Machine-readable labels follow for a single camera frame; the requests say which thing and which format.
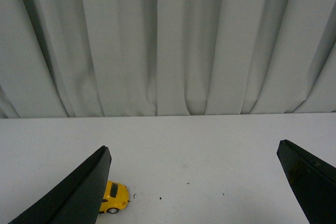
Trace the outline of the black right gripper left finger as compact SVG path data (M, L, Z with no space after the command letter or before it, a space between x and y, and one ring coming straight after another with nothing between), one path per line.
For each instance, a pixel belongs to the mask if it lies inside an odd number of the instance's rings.
M109 149L101 146L10 223L95 223L111 161Z

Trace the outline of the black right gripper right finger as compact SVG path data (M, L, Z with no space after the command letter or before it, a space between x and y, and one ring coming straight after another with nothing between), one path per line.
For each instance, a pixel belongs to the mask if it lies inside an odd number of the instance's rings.
M277 156L309 223L335 223L335 167L289 140Z

